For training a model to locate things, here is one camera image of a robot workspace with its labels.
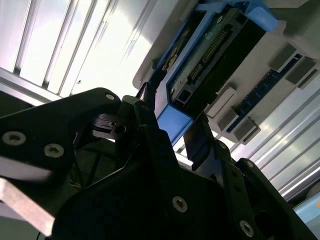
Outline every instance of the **blue plastic tab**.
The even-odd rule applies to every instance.
[[[190,116],[172,106],[168,94],[169,84],[175,74],[179,71],[181,65],[188,58],[197,41],[206,31],[215,14],[221,13],[227,4],[235,8],[239,8],[245,16],[267,32],[271,32],[277,27],[278,21],[269,12],[268,7],[264,5],[262,0],[204,0],[202,4],[198,4],[195,7],[195,11],[203,11],[205,12],[205,15],[176,59],[174,65],[161,81],[156,93],[154,112],[157,116],[159,127],[167,131],[173,145],[184,135],[187,129],[191,126],[193,120]],[[156,66],[157,69],[163,64],[185,24],[186,23],[184,23],[179,29],[178,33],[174,37],[174,41],[160,58],[160,61]]]
[[[266,32],[272,32],[278,25],[278,20],[271,14],[262,0],[250,1],[244,15]]]
[[[172,145],[176,144],[193,122],[191,117],[171,105],[165,107],[157,120],[159,128],[168,133]]]

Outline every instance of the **cable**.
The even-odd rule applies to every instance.
[[[77,160],[74,162],[74,166],[75,166],[76,174],[77,174],[77,176],[79,178],[80,186],[83,189],[85,187],[85,184],[84,184],[84,180],[82,178],[81,170],[80,170],[80,167],[79,167],[79,164],[78,164]]]
[[[90,172],[88,181],[87,181],[87,183],[86,183],[86,186],[87,186],[87,187],[90,186],[90,185],[93,183],[93,181],[94,181],[95,174],[96,174],[96,170],[97,170],[97,167],[98,167],[100,158],[101,158],[101,153],[96,153],[96,155],[95,155],[95,160],[94,160],[94,162],[93,162],[93,166],[92,166],[92,169],[91,169],[91,172]]]
[[[35,240],[39,240],[40,234],[41,234],[41,232],[38,233]]]

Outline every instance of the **bolt head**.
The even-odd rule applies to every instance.
[[[19,146],[27,140],[26,135],[20,131],[8,131],[2,135],[2,141],[11,146]]]
[[[253,168],[254,167],[254,165],[250,161],[247,161],[246,164],[248,164],[249,168]]]
[[[224,19],[224,17],[223,17],[223,16],[220,16],[220,17],[218,18],[218,20],[216,21],[216,23],[217,23],[217,24],[221,23],[222,19]]]
[[[110,100],[115,100],[115,97],[112,96],[111,94],[106,94],[105,97]]]
[[[239,222],[241,230],[247,235],[249,238],[252,238],[254,236],[254,230],[250,226],[250,224],[244,220],[241,220]]]
[[[173,207],[180,213],[185,213],[188,210],[187,202],[180,196],[172,198]]]
[[[227,145],[225,145],[222,141],[219,142],[219,144],[223,149],[227,149],[228,148]]]
[[[61,145],[55,143],[46,145],[43,151],[47,157],[55,159],[60,158],[65,153],[65,149]]]

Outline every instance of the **blue circuit strip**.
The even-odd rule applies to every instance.
[[[230,133],[245,118],[245,116],[270,92],[270,90],[288,73],[288,71],[302,58],[296,54],[294,58],[282,69],[281,72],[270,70],[259,84],[244,98],[235,109],[239,117],[226,130]]]

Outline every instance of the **mounting hole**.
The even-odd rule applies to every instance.
[[[238,186],[236,186],[236,185],[234,185],[234,189],[237,191],[237,192],[241,192],[241,189],[240,189],[240,187],[238,187]]]
[[[120,125],[120,126],[115,127],[114,132],[116,134],[123,134],[126,130],[127,130],[127,128],[125,126]]]
[[[27,140],[26,135],[19,131],[8,131],[2,135],[2,141],[11,146],[19,146]]]
[[[238,177],[237,173],[235,171],[231,171],[232,175],[236,178]]]

